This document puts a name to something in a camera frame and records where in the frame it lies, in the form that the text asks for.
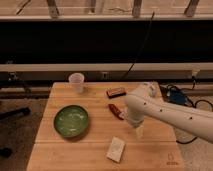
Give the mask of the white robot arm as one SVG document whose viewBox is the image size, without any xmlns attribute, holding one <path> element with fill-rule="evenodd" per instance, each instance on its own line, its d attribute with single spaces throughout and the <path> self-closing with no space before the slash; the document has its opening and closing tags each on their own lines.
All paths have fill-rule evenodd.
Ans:
<svg viewBox="0 0 213 171">
<path fill-rule="evenodd" d="M 213 143 L 213 112 L 168 103 L 156 95 L 150 82 L 141 83 L 126 95 L 125 119 L 132 127 L 138 128 L 144 116 L 149 116 Z"/>
</svg>

